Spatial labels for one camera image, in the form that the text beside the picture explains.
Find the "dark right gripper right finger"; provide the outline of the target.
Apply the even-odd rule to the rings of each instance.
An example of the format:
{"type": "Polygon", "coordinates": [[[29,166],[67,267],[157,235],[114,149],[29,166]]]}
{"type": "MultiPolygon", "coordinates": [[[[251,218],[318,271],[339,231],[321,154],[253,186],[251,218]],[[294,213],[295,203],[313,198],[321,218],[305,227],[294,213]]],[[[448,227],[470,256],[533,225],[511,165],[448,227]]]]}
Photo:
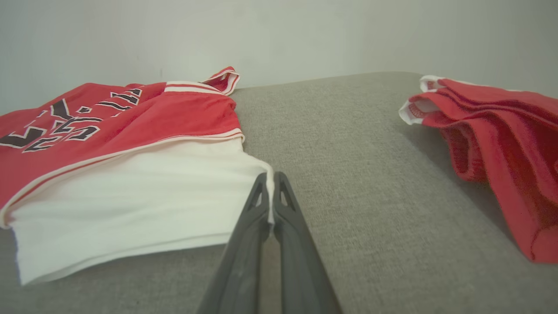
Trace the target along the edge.
{"type": "Polygon", "coordinates": [[[283,314],[341,314],[342,308],[287,175],[274,175],[274,234],[281,251],[283,314]]]}

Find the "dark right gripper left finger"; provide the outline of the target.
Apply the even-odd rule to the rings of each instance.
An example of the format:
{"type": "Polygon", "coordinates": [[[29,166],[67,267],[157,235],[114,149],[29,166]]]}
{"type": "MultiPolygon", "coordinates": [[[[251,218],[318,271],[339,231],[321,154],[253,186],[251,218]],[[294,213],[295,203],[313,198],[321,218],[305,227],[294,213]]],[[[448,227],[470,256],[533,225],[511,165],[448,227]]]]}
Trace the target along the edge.
{"type": "Polygon", "coordinates": [[[267,173],[255,179],[198,314],[257,314],[262,246],[269,237],[267,173]]]}

